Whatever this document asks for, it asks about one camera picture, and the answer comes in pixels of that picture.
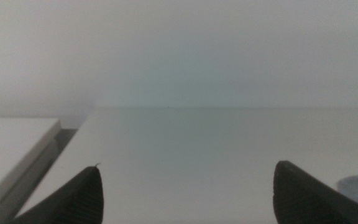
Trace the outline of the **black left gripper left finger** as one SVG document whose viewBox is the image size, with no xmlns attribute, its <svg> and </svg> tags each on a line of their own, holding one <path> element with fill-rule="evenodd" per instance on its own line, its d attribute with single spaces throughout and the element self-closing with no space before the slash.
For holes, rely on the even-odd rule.
<svg viewBox="0 0 358 224">
<path fill-rule="evenodd" d="M 89 166 L 11 223 L 101 224 L 103 215 L 101 174 L 96 166 Z"/>
</svg>

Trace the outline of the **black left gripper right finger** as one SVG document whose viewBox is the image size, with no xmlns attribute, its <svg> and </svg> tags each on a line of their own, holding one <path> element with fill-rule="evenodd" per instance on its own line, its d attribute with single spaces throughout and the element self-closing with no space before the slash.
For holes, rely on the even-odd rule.
<svg viewBox="0 0 358 224">
<path fill-rule="evenodd" d="M 358 224 L 358 202 L 290 161 L 275 166 L 273 210 L 277 222 L 283 224 Z"/>
</svg>

